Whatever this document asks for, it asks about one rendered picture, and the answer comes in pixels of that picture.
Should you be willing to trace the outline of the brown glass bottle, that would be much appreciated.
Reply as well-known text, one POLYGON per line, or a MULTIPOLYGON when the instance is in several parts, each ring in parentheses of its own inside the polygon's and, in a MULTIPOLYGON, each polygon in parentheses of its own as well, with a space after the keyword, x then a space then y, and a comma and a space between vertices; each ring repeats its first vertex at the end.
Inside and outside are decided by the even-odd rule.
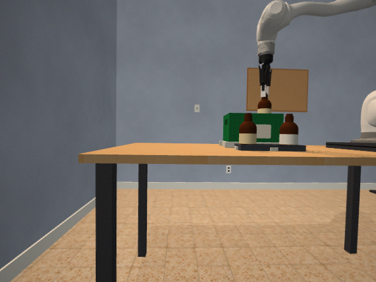
POLYGON ((298 126, 293 114, 286 114, 285 122, 280 126, 279 145, 298 145, 298 126))
POLYGON ((266 97, 262 97, 258 103, 257 113, 271 113, 271 102, 268 100, 268 94, 266 97))
POLYGON ((256 145, 257 144, 257 126, 252 122, 251 113, 245 113, 244 122, 239 127, 239 144, 256 145))

